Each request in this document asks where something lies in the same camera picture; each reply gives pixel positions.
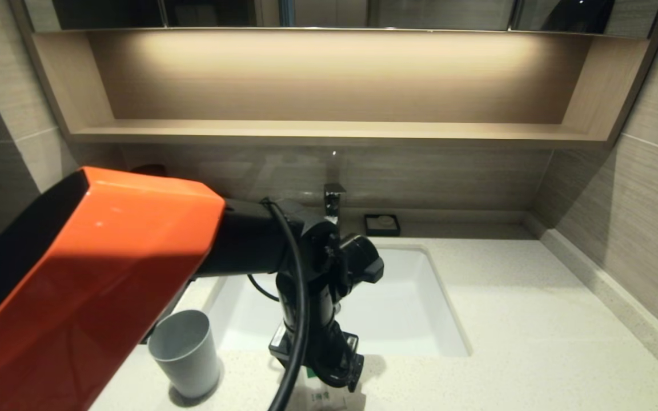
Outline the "grey plastic cup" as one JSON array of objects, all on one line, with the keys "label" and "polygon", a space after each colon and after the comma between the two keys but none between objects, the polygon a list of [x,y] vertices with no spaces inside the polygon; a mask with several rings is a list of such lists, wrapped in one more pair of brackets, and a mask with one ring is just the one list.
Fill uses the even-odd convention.
[{"label": "grey plastic cup", "polygon": [[211,321],[203,311],[175,312],[159,322],[149,354],[184,398],[201,398],[218,385],[221,370]]}]

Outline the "white sachet green label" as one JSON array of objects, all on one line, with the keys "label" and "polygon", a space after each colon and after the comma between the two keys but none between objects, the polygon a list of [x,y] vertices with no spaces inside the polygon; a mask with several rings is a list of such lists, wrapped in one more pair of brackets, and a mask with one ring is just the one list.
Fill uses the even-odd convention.
[{"label": "white sachet green label", "polygon": [[347,388],[327,385],[311,368],[304,368],[297,382],[298,411],[364,411],[366,397]]}]

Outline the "chrome faucet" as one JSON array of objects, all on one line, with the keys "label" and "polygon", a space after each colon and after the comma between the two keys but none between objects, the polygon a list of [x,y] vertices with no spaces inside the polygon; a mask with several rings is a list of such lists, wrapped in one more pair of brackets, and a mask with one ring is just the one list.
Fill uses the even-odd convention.
[{"label": "chrome faucet", "polygon": [[324,184],[323,199],[326,219],[336,225],[340,220],[340,199],[346,193],[344,187],[337,183]]}]

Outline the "mirror cabinet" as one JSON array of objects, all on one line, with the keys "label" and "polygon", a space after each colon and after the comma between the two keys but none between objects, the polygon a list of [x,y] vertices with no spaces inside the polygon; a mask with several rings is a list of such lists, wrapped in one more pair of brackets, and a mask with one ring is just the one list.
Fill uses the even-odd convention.
[{"label": "mirror cabinet", "polygon": [[23,0],[33,30],[322,28],[647,38],[658,0]]}]

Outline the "white ceramic sink basin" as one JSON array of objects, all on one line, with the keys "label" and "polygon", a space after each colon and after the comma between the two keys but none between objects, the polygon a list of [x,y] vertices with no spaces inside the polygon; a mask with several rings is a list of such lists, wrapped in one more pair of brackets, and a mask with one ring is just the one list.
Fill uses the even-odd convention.
[{"label": "white ceramic sink basin", "polygon": [[[339,304],[340,328],[368,356],[467,357],[472,353],[430,255],[420,247],[379,245],[384,276],[362,283]],[[219,349],[267,351],[283,323],[281,304],[246,276],[219,279],[204,310]]]}]

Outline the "black soap dish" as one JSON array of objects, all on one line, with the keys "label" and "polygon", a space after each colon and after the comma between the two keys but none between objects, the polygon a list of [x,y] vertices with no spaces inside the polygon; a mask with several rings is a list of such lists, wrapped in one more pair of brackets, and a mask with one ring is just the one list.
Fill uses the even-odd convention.
[{"label": "black soap dish", "polygon": [[[376,222],[377,216],[392,215],[395,218],[395,225],[392,227],[382,227]],[[364,226],[366,235],[372,237],[398,237],[400,236],[400,223],[394,214],[366,214],[364,216]]]}]

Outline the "wooden wall shelf niche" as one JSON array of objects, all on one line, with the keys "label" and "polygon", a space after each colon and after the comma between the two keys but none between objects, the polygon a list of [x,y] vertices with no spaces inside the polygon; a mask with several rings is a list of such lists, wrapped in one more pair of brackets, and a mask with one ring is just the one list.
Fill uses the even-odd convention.
[{"label": "wooden wall shelf niche", "polygon": [[658,49],[410,30],[24,29],[74,142],[611,148]]}]

